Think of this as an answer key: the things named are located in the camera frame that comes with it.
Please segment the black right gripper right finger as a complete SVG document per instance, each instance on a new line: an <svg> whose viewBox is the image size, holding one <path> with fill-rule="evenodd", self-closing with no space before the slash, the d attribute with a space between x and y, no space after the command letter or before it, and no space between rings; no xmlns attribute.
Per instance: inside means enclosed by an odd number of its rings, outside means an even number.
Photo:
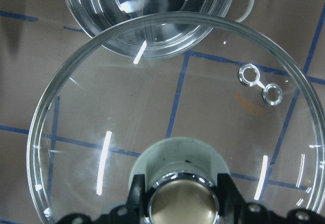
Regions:
<svg viewBox="0 0 325 224"><path fill-rule="evenodd" d="M217 175L216 196L219 202L219 214L225 223L240 223L246 202L229 174Z"/></svg>

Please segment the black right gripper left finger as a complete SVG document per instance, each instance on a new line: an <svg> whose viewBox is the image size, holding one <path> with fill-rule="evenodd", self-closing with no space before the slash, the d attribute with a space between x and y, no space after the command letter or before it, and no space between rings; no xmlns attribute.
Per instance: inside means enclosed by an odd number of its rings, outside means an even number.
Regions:
<svg viewBox="0 0 325 224"><path fill-rule="evenodd" d="M147 202L144 174L133 176L126 205L132 212L133 223L145 223Z"/></svg>

